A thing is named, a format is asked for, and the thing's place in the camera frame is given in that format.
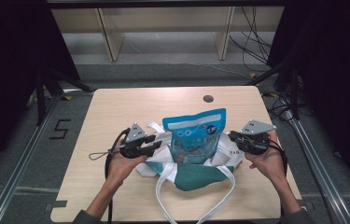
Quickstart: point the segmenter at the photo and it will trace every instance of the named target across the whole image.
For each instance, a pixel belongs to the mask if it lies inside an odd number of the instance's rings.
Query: teal bag
[[[156,196],[166,219],[168,219],[170,223],[175,224],[176,222],[169,216],[169,213],[161,203],[161,185],[165,180],[168,180],[174,184],[176,188],[184,191],[200,189],[221,182],[227,178],[231,181],[232,187],[230,192],[198,221],[198,223],[205,222],[218,211],[231,196],[235,186],[235,178],[232,172],[245,157],[245,154],[221,131],[218,133],[219,136],[215,153],[210,158],[206,159],[203,164],[175,162],[172,156],[173,152],[171,151],[173,134],[167,133],[156,123],[151,123],[149,127],[157,131],[155,141],[162,141],[161,148],[155,151],[153,157],[139,164],[136,170],[141,176],[159,178],[156,185]]]

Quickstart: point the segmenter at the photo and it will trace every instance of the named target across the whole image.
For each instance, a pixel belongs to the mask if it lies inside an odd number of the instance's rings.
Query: logo
[[[217,127],[214,125],[209,125],[206,128],[206,133],[209,135],[214,134],[216,131],[217,131]]]

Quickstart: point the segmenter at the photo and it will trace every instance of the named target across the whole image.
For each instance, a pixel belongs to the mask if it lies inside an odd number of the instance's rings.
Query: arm
[[[84,216],[89,216],[88,219],[100,220],[114,194],[122,185],[126,177],[128,177],[137,164],[145,161],[146,159],[146,156],[141,156],[135,159],[127,159],[124,158],[118,151],[115,151],[114,157],[110,162],[107,179],[105,180],[101,190],[91,202],[90,206],[86,210],[86,214],[84,214],[84,212],[80,212],[74,223],[82,223],[76,220]]]
[[[271,140],[277,142],[276,132],[269,132],[269,136]],[[297,199],[295,198],[293,192],[291,191],[290,185],[287,182],[282,157],[279,151],[269,147],[267,151],[262,155],[252,155],[250,153],[246,153],[245,157],[253,162],[253,164],[250,165],[250,169],[257,167],[259,171],[271,181],[273,187],[276,189],[279,195],[280,203],[282,204],[283,210],[285,212],[285,217],[294,217],[297,214],[305,213],[304,210],[302,210],[299,206]]]

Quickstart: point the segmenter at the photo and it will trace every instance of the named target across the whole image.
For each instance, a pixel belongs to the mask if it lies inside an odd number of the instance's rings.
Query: table surface
[[[212,103],[203,101],[214,97]],[[271,123],[256,87],[180,87],[104,89],[95,92],[84,120],[57,201],[66,207],[53,208],[54,222],[71,222],[80,209],[86,209],[105,179],[105,158],[91,161],[93,152],[107,151],[118,134],[137,122],[148,134],[151,121],[161,124],[165,117],[192,115],[224,107],[224,132],[239,131],[250,119]],[[234,171],[236,186],[226,205],[211,219],[275,218],[280,216],[279,198],[267,178],[250,170],[244,160]],[[289,170],[287,179],[296,198],[301,195]],[[141,177],[136,170],[114,197],[113,221],[165,221],[155,196],[157,178]],[[162,202],[176,220],[198,220],[228,193],[225,180],[203,189],[184,192],[167,181],[161,189]]]

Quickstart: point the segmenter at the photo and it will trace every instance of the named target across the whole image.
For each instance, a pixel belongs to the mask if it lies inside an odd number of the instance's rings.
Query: plastic bag
[[[172,132],[171,154],[175,162],[203,164],[216,153],[226,124],[226,109],[165,118],[162,124]]]

